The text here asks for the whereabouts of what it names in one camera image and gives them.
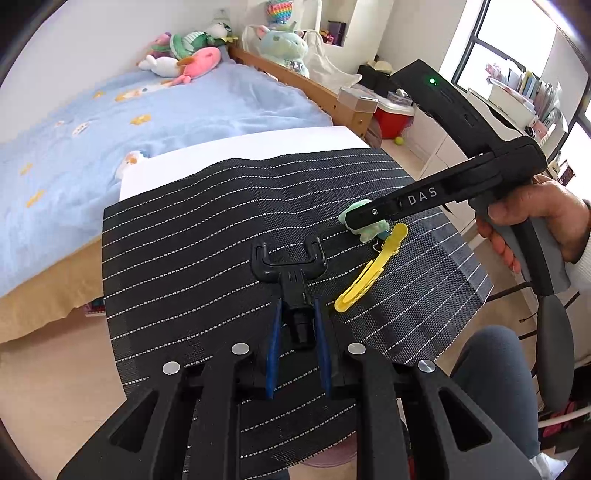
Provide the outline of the person's right hand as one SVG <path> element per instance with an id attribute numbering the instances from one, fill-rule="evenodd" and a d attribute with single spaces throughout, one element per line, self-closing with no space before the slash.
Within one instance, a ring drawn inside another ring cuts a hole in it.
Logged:
<path id="1" fill-rule="evenodd" d="M 497 226 L 543 219 L 565 263 L 576 265 L 589 244 L 590 206 L 544 175 L 537 175 L 532 184 L 519 187 L 491 204 L 488 215 Z"/>

